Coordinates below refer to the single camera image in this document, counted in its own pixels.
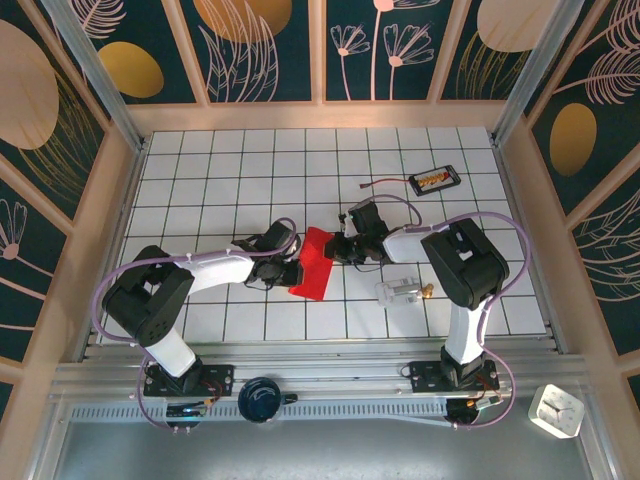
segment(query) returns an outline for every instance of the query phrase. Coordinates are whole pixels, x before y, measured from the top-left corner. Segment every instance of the white clock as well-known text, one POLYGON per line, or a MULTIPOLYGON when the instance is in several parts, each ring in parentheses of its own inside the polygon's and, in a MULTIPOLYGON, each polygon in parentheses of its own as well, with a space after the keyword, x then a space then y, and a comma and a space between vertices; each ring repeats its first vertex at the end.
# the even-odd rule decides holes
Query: white clock
POLYGON ((558 438, 576 437, 583 418, 584 403, 552 384, 536 390, 529 408, 529 419, 558 438))

